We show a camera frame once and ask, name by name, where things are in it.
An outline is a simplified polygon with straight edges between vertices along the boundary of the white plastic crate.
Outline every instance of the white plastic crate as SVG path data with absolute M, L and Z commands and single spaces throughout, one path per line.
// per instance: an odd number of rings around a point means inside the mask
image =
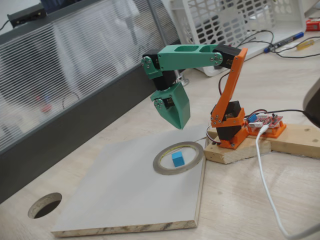
M 256 31 L 270 30 L 273 43 L 306 30 L 300 0 L 172 0 L 170 9 L 181 44 L 219 44 L 238 46 Z M 270 42 L 272 35 L 262 32 L 255 41 Z M 267 43 L 247 43 L 246 60 L 262 53 Z M 224 71 L 203 67 L 207 76 Z

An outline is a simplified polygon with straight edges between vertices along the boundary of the wooden desk surface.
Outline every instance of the wooden desk surface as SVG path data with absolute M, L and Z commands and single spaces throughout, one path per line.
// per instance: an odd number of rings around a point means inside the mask
M 320 33 L 307 33 L 314 36 Z M 320 53 L 320 42 L 287 55 Z M 243 65 L 233 99 L 246 113 L 256 109 L 302 109 L 305 94 L 320 77 L 320 56 L 302 59 L 261 54 Z M 206 77 L 195 69 L 185 75 L 191 118 L 187 126 L 210 122 L 210 112 L 219 99 L 218 81 L 225 73 Z M 283 114 L 288 123 L 311 125 L 298 112 Z M 62 209 L 104 145 L 138 138 L 174 127 L 163 120 L 149 98 L 95 137 L 76 149 L 37 179 L 0 205 L 1 240 L 52 240 L 51 234 Z M 320 161 L 270 153 L 262 157 L 267 184 L 289 233 L 320 222 Z M 30 219 L 28 210 L 41 197 L 58 192 L 60 205 L 48 215 Z M 256 158 L 229 165 L 207 161 L 197 228 L 76 237 L 79 240 L 217 239 L 282 240 L 259 175 Z M 320 239 L 320 233 L 308 240 Z

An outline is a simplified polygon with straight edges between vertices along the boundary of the hole in desk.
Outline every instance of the hole in desk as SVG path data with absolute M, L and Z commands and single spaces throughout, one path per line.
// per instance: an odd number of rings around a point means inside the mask
M 58 207 L 62 200 L 62 195 L 58 192 L 50 193 L 36 201 L 28 211 L 28 217 L 38 219 L 48 215 Z

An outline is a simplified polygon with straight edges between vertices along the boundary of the tape ring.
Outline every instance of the tape ring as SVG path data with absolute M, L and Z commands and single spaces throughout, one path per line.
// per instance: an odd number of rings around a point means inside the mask
M 189 148 L 193 148 L 195 150 L 195 157 L 193 158 L 193 160 L 191 162 L 189 162 L 186 165 L 177 167 L 177 168 L 166 168 L 161 165 L 161 160 L 164 156 L 166 156 L 173 149 L 183 148 L 183 147 L 189 147 Z M 163 175 L 180 174 L 180 173 L 184 173 L 184 172 L 192 169 L 203 158 L 204 158 L 204 148 L 199 143 L 194 142 L 194 141 L 179 142 L 179 143 L 173 144 L 171 146 L 168 146 L 167 148 L 163 149 L 161 152 L 159 152 L 157 154 L 157 156 L 153 160 L 153 169 L 157 173 L 163 174 Z

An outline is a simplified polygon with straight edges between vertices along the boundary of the red circuit board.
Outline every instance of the red circuit board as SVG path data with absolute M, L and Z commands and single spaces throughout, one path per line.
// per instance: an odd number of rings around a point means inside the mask
M 282 120 L 283 116 L 272 116 L 266 114 L 258 114 L 255 123 L 263 123 L 263 125 L 269 125 L 269 128 L 275 128 Z

